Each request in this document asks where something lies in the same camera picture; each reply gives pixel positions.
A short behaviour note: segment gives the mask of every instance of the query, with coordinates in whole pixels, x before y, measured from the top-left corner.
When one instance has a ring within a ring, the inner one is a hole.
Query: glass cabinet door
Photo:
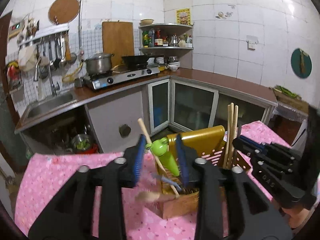
[[[230,105],[230,103],[234,103],[234,105],[239,106],[238,125],[244,125],[259,120],[261,121],[266,110],[263,106],[257,106],[220,93],[216,115],[213,122],[214,126],[223,125],[225,130],[227,130],[228,105]]]
[[[181,130],[199,130],[213,125],[218,91],[172,81],[172,121]]]
[[[169,125],[169,79],[149,84],[151,134]]]

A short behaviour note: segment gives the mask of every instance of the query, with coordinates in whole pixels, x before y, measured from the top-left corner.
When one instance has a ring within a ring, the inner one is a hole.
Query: gas stove
[[[98,90],[131,79],[136,79],[157,73],[160,73],[158,67],[148,68],[146,65],[144,65],[132,71],[129,70],[125,65],[120,65],[115,70],[109,71],[107,73],[94,76],[84,76],[84,84],[93,90]]]

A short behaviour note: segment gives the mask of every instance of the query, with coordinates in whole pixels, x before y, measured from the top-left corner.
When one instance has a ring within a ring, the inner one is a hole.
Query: yellow poster
[[[191,25],[190,8],[177,10],[177,23]]]

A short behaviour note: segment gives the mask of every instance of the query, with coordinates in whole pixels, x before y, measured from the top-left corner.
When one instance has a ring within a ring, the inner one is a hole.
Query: pot lid
[[[100,53],[95,53],[93,54],[91,57],[87,58],[87,59],[102,59],[102,58],[107,58],[107,57],[112,57],[113,54],[110,54],[110,53],[103,53],[103,52],[100,52]]]

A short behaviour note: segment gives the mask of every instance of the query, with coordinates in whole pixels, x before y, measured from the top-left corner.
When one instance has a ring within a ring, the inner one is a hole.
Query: metal teapot
[[[173,36],[171,36],[170,38],[170,46],[172,47],[178,47],[180,38],[177,36],[177,34],[175,33]]]

